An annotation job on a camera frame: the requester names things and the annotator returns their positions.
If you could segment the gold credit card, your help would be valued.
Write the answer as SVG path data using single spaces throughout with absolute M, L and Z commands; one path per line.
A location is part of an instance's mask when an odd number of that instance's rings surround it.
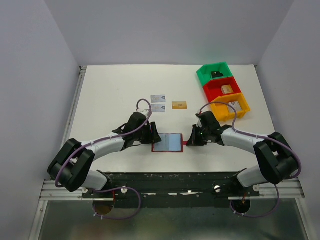
M 188 108 L 186 101 L 173 101 L 171 106 L 173 110 L 186 110 Z

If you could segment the red leather card holder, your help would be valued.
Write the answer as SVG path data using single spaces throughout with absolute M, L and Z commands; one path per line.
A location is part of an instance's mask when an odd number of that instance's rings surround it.
M 181 133 L 160 133 L 161 141 L 152 145 L 153 153 L 183 153 L 184 141 Z

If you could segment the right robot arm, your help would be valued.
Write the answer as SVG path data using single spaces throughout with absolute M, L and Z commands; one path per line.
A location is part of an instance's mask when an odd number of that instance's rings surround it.
M 236 130 L 233 125 L 221 126 L 210 111 L 197 113 L 196 116 L 198 122 L 192 126 L 187 146 L 199 147 L 211 142 L 244 150 L 257 159 L 256 166 L 243 169 L 234 176 L 230 183 L 230 191 L 234 195 L 241 196 L 248 187 L 257 184 L 277 185 L 300 172 L 301 163 L 280 133 L 254 135 Z

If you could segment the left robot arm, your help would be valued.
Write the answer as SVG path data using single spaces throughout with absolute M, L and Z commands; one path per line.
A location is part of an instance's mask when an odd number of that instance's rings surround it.
M 69 139 L 50 163 L 48 174 L 69 192 L 86 188 L 101 198 L 107 197 L 111 191 L 108 177 L 98 170 L 91 170 L 92 163 L 133 147 L 135 142 L 147 145 L 161 142 L 156 123 L 149 122 L 148 117 L 148 114 L 135 112 L 127 123 L 100 139 L 87 142 Z

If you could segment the white VIP card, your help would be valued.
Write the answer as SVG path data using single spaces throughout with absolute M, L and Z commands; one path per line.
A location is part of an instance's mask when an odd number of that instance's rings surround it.
M 151 103 L 165 103 L 166 96 L 164 94 L 151 95 L 150 100 L 151 100 Z
M 165 104 L 152 104 L 151 111 L 153 113 L 165 113 L 166 112 L 166 105 Z

